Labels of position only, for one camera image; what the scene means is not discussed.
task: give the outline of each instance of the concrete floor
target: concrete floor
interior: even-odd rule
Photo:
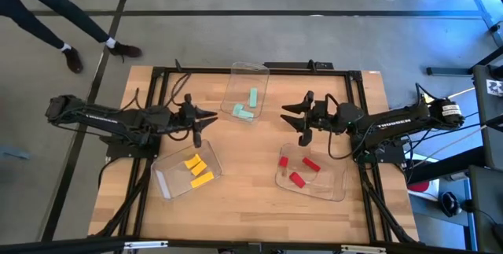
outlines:
[[[36,0],[29,9],[45,10]],[[72,0],[86,10],[115,10],[119,0]],[[473,0],[127,0],[125,10],[180,9],[334,9],[334,10],[477,10]],[[93,17],[106,31],[112,17]],[[43,116],[51,97],[74,94],[85,98],[102,45],[65,19],[41,17],[65,42],[75,46],[86,65],[81,75],[66,69],[63,56],[0,18],[0,33],[9,37],[0,47],[0,143],[28,151],[30,160],[1,159],[0,244],[36,241],[46,220],[72,132],[51,127]],[[133,64],[230,66],[235,61],[331,61],[339,69],[382,71],[388,103],[397,108],[414,102],[414,82],[437,96],[468,89],[470,79],[428,77],[427,66],[465,68],[496,49],[479,17],[122,17],[116,38],[140,46],[137,60],[111,57],[97,103],[118,106]],[[459,97],[464,114],[476,111],[475,95]],[[477,123],[477,116],[470,119]],[[446,136],[444,141],[458,136]],[[421,145],[428,155],[442,141]],[[477,146],[479,137],[446,149],[442,159]],[[105,145],[87,136],[75,170],[56,239],[84,237],[97,193],[97,173]],[[431,224],[417,222],[421,240],[428,241]],[[443,246],[456,247],[444,225]]]

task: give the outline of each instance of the clear plastic container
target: clear plastic container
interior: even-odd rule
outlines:
[[[201,164],[199,167],[194,164],[189,168],[185,163],[193,159],[196,154],[203,163],[198,162],[197,164]],[[191,145],[170,156],[159,158],[152,164],[151,169],[152,179],[156,182],[160,195],[166,200],[172,200],[194,188],[201,187],[222,174],[220,163],[207,140],[201,142],[200,148]],[[209,173],[212,173],[212,179],[209,179]],[[203,183],[201,180],[195,181],[201,176],[209,180]]]
[[[233,64],[220,109],[234,119],[253,122],[259,118],[266,97],[269,69],[259,64]]]
[[[288,158],[287,167],[279,161]],[[303,162],[311,160],[320,170],[315,171]],[[305,186],[297,186],[290,176],[293,172],[302,178]],[[276,184],[287,190],[331,201],[341,201],[346,196],[347,161],[334,160],[326,153],[311,152],[309,147],[286,144],[281,148],[276,172]]]

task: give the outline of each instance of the teal block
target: teal block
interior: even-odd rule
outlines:
[[[253,121],[254,115],[253,115],[253,112],[247,112],[245,110],[240,110],[239,114],[237,116],[243,120]]]
[[[249,100],[249,104],[248,104],[248,105],[250,105],[250,108],[257,107],[257,94],[258,94],[257,88],[250,89],[250,100]]]
[[[244,109],[243,104],[235,104],[233,109],[233,116],[239,116],[239,112]]]

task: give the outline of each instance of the wooden table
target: wooden table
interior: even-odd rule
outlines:
[[[145,103],[152,67],[134,66],[130,70],[122,105],[140,89],[140,104]],[[179,74],[170,74],[168,95]],[[193,104],[218,112],[229,75],[193,74],[177,97],[191,93]],[[370,113],[388,110],[379,72],[363,72],[365,95]],[[326,201],[283,190],[275,184],[277,158],[286,143],[297,143],[296,133],[279,115],[282,105],[301,102],[312,90],[315,99],[331,93],[347,101],[342,77],[271,75],[259,121],[252,125],[222,117],[203,131],[221,165],[222,176],[172,201],[165,201],[151,182],[141,236],[155,239],[204,241],[264,241],[315,243],[367,243],[362,190],[357,165],[347,162],[346,195],[341,202]],[[329,107],[334,112],[335,106]],[[326,153],[329,133],[314,131],[312,150]],[[192,137],[173,142],[163,137],[160,158],[192,145]],[[332,151],[349,153],[349,137],[332,138]],[[117,160],[104,172],[97,195],[89,234],[95,234],[111,219],[122,204],[131,169],[131,159]],[[380,164],[386,204],[405,228],[418,238],[403,174],[391,164]],[[377,237],[382,239],[379,212],[374,206]],[[130,213],[128,233],[132,233],[136,207]]]

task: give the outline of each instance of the person's leg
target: person's leg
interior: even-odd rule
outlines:
[[[141,50],[134,46],[119,44],[103,31],[92,19],[87,16],[78,6],[69,0],[39,0],[49,6],[52,10],[61,16],[70,20],[77,27],[82,29],[88,35],[98,42],[104,42],[110,53],[113,55],[125,55],[128,57],[141,56]]]
[[[0,0],[0,16],[12,19],[20,28],[61,50],[67,58],[67,66],[75,73],[83,66],[75,49],[59,39],[48,27],[33,15],[21,0]]]

